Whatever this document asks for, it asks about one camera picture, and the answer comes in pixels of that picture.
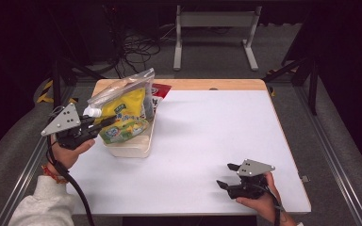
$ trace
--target white sleeve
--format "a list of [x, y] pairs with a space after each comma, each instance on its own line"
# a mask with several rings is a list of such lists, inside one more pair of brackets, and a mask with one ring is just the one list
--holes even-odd
[[39, 176], [34, 195], [25, 197], [11, 217], [9, 226], [74, 225], [74, 196], [66, 185], [57, 184], [49, 176]]

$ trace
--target white tabletop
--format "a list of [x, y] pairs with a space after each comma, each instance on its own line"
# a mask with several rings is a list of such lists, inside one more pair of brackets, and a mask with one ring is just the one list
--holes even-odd
[[[275, 166], [287, 211], [311, 211], [266, 90], [171, 90], [157, 109], [148, 157], [115, 157], [98, 137], [70, 173], [95, 215], [254, 215], [216, 183], [239, 184], [227, 164], [246, 158]], [[68, 191], [77, 197], [74, 213], [84, 214]]]

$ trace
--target hand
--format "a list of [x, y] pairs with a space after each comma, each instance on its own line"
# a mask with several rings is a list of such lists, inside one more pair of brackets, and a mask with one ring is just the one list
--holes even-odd
[[[51, 142], [54, 143], [55, 140], [53, 137], [51, 137]], [[86, 152], [92, 145], [95, 143], [95, 140], [89, 139], [82, 143], [80, 146], [78, 146], [74, 150], [69, 150], [62, 148], [58, 145], [58, 143], [54, 143], [52, 145], [52, 151], [54, 153], [55, 159], [59, 161], [63, 167], [65, 167], [67, 170], [71, 168], [74, 163], [77, 161], [78, 156], [82, 153]], [[52, 166], [51, 163], [48, 163], [46, 167], [53, 172], [55, 175], [59, 176], [60, 174], [56, 171], [55, 167]]]
[[[271, 190], [272, 194], [275, 195], [278, 202], [281, 203], [281, 196], [275, 187], [274, 184], [274, 178], [272, 177], [271, 172], [264, 173], [264, 176], [266, 177], [267, 184], [269, 185], [269, 189]], [[274, 209], [274, 203], [272, 201], [272, 196], [269, 193], [265, 193], [257, 200], [251, 200], [244, 197], [238, 197], [236, 198], [236, 201], [240, 204], [243, 204], [249, 208], [255, 209], [257, 213], [263, 217], [264, 219], [268, 220], [271, 223], [274, 223], [275, 221], [275, 209]], [[293, 218], [287, 214], [286, 212], [281, 212], [281, 218], [280, 223], [283, 226], [287, 225], [296, 225], [296, 222], [293, 220]]]

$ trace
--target metal stand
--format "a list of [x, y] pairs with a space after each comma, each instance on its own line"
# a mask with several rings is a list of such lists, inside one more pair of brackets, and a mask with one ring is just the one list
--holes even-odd
[[252, 41], [255, 35], [258, 19], [260, 17], [261, 7], [256, 7], [255, 11], [240, 11], [240, 12], [199, 12], [185, 11], [181, 12], [181, 7], [177, 6], [176, 15], [176, 44], [174, 54], [173, 69], [181, 70], [181, 54], [182, 40], [181, 27], [193, 26], [239, 26], [244, 27], [249, 25], [249, 37], [242, 41], [246, 56], [252, 71], [257, 71], [257, 63], [252, 51]]
[[287, 66], [279, 69], [275, 73], [272, 73], [262, 80], [266, 83], [272, 81], [273, 79], [283, 75], [284, 73], [299, 67], [296, 73], [291, 79], [293, 86], [302, 86], [304, 81], [310, 76], [310, 86], [308, 94], [308, 105], [313, 115], [317, 115], [316, 112], [316, 95], [317, 95], [317, 83], [318, 83], [318, 66], [314, 58], [302, 58], [292, 63], [289, 63]]
[[64, 56], [56, 56], [56, 60], [52, 65], [52, 80], [54, 87], [54, 107], [62, 105], [61, 92], [60, 92], [60, 77], [63, 79], [66, 86], [74, 86], [77, 82], [72, 68], [76, 68], [82, 73], [85, 73], [96, 80], [104, 79], [105, 77], [96, 73], [87, 67], [81, 66], [78, 63], [66, 58]]

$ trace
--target plastic bag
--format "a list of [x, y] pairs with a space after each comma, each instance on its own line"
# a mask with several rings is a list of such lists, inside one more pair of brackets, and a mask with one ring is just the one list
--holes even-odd
[[152, 104], [153, 69], [117, 80], [88, 100], [89, 116], [116, 121], [101, 130], [106, 144], [124, 142], [142, 133], [154, 118]]

